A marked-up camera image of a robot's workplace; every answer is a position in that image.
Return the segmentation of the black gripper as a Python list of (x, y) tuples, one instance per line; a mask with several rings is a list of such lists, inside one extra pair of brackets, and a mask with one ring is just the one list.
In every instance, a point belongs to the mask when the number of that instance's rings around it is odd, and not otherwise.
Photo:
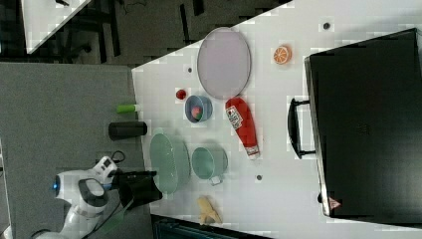
[(153, 177), (157, 174), (157, 171), (128, 171), (124, 172), (118, 170), (112, 180), (112, 188), (120, 189), (125, 184), (134, 184), (139, 182), (144, 176)]

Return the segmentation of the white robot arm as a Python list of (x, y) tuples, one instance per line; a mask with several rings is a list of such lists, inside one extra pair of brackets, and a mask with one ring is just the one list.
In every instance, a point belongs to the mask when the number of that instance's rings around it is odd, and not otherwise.
[[(57, 174), (53, 185), (56, 198), (71, 205), (64, 226), (60, 232), (39, 230), (31, 239), (86, 239), (97, 231), (109, 233), (123, 221), (127, 210), (162, 198), (153, 181), (156, 174), (156, 171), (123, 172), (120, 169), (106, 176), (88, 170)], [(119, 203), (100, 223), (109, 204), (110, 190), (118, 191)]]

